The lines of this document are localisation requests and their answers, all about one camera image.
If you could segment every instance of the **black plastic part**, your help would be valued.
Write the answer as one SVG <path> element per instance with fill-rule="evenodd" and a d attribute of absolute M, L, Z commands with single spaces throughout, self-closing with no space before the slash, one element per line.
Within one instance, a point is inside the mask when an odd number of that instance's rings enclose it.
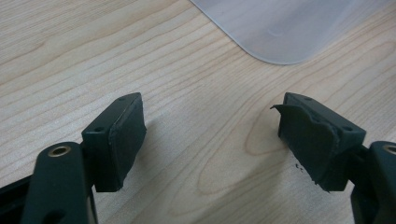
<path fill-rule="evenodd" d="M 30 176 L 0 189 L 0 223 L 20 223 Z"/>
<path fill-rule="evenodd" d="M 83 132 L 84 155 L 98 192 L 122 188 L 146 135 L 140 93 L 122 96 Z"/>
<path fill-rule="evenodd" d="M 60 143 L 37 157 L 21 223 L 97 223 L 77 143 Z"/>
<path fill-rule="evenodd" d="M 396 144 L 372 143 L 367 155 L 367 167 L 379 204 L 374 223 L 395 223 Z"/>
<path fill-rule="evenodd" d="M 357 152 L 366 132 L 312 98 L 286 93 L 279 137 L 324 190 L 344 190 L 348 155 Z"/>

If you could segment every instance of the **screw hole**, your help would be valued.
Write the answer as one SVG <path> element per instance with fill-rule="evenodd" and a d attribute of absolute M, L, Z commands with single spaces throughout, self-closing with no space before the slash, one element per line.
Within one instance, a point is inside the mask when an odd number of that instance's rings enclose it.
<path fill-rule="evenodd" d="M 348 126 L 344 126 L 343 129 L 348 132 L 351 132 L 353 130 L 351 127 Z"/>
<path fill-rule="evenodd" d="M 49 151 L 49 156 L 60 157 L 62 155 L 67 154 L 70 150 L 71 150 L 71 147 L 68 147 L 68 146 L 56 147 Z"/>
<path fill-rule="evenodd" d="M 97 133 L 101 132 L 102 130 L 104 130 L 104 127 L 97 127 L 94 129 L 94 131 L 96 131 Z"/>
<path fill-rule="evenodd" d="M 396 146 L 386 145 L 386 146 L 384 146 L 384 149 L 386 151 L 396 155 Z"/>
<path fill-rule="evenodd" d="M 43 224 L 57 224 L 61 223 L 66 213 L 64 210 L 55 210 L 49 212 L 43 219 Z"/>

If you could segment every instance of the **light wood surface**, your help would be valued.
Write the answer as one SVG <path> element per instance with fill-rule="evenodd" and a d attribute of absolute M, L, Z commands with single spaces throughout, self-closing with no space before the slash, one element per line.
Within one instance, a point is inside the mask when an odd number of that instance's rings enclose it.
<path fill-rule="evenodd" d="M 306 63 L 246 54 L 188 0 L 0 1 L 0 186 L 140 91 L 148 133 L 100 223 L 353 223 L 277 138 L 286 91 L 396 141 L 396 4 Z"/>

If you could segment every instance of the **wooden table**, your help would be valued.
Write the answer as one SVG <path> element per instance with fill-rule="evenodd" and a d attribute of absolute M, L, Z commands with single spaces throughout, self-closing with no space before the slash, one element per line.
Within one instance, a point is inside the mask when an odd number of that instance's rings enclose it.
<path fill-rule="evenodd" d="M 277 138 L 286 91 L 396 141 L 396 4 L 306 63 L 242 51 L 188 0 L 0 1 L 0 186 L 143 94 L 148 133 L 100 223 L 352 223 L 349 194 L 316 186 Z"/>

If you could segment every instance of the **frosted plastic sheet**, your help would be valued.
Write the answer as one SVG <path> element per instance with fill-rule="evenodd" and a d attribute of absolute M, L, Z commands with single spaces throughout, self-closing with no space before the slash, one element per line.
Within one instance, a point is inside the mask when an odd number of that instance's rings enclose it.
<path fill-rule="evenodd" d="M 300 63 L 392 0 L 191 0 L 242 49 Z"/>

